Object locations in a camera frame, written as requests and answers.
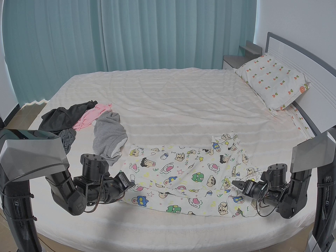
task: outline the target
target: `pillow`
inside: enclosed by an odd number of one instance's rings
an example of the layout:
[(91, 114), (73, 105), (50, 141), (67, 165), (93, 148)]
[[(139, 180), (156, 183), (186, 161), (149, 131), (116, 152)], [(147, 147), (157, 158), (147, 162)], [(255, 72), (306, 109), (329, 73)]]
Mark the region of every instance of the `pillow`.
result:
[(263, 99), (270, 111), (283, 110), (308, 90), (310, 84), (303, 73), (266, 53), (235, 72)]

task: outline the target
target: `mattress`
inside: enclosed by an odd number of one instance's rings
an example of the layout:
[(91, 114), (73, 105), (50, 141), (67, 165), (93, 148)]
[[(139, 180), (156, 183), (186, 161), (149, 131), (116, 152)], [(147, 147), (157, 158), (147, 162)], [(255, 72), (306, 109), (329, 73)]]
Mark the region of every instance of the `mattress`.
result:
[[(131, 144), (174, 143), (206, 148), (212, 135), (234, 131), (250, 162), (261, 169), (290, 165), (292, 147), (305, 140), (284, 111), (273, 116), (233, 70), (157, 69), (96, 72), (73, 76), (44, 107), (97, 100), (112, 103), (128, 140), (123, 156), (110, 167), (114, 176), (125, 163)], [(80, 155), (93, 153), (93, 126), (77, 132), (67, 155), (72, 176), (81, 175)], [(44, 178), (31, 180), (31, 200), (39, 233), (67, 246), (88, 251), (231, 251), (247, 252), (279, 243), (314, 220), (316, 171), (308, 202), (293, 218), (274, 212), (234, 218), (170, 214), (117, 202), (99, 205), (93, 213), (71, 216), (53, 202)]]

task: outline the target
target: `tiled floor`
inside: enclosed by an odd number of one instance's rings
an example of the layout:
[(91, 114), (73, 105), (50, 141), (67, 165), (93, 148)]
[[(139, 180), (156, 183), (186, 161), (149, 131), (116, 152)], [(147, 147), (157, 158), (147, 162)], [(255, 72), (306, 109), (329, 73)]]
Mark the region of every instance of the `tiled floor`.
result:
[[(44, 108), (44, 106), (45, 103), (40, 105), (33, 104), (31, 106), (25, 106), (18, 111), (18, 113), (13, 117), (13, 119), (6, 128), (28, 129), (31, 123), (40, 113), (40, 111)], [(295, 236), (280, 244), (263, 248), (261, 250), (255, 250), (253, 252), (304, 252), (308, 240), (308, 234), (311, 231), (312, 227), (313, 225), (306, 227)], [(48, 252), (80, 252), (77, 249), (73, 249), (57, 243), (47, 237), (44, 237), (43, 235), (39, 234), (39, 237), (41, 240), (41, 244), (46, 248)], [(0, 216), (0, 252), (15, 252), (16, 250), (17, 247), (9, 230), (8, 224), (6, 220)]]

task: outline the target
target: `teal curtain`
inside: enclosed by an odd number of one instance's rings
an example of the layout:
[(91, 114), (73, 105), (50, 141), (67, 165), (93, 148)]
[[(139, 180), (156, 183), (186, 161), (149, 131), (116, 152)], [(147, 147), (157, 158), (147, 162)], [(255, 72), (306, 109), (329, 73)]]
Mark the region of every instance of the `teal curtain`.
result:
[(5, 0), (5, 58), (20, 105), (71, 76), (222, 68), (253, 41), (257, 0)]

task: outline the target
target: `white headboard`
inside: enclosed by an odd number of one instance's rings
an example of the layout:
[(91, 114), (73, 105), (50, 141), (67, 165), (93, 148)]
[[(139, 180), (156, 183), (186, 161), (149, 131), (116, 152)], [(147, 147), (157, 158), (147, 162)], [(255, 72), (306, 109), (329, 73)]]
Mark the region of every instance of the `white headboard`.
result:
[(336, 69), (313, 53), (277, 36), (267, 34), (265, 52), (305, 74), (310, 88), (293, 103), (315, 134), (336, 125)]

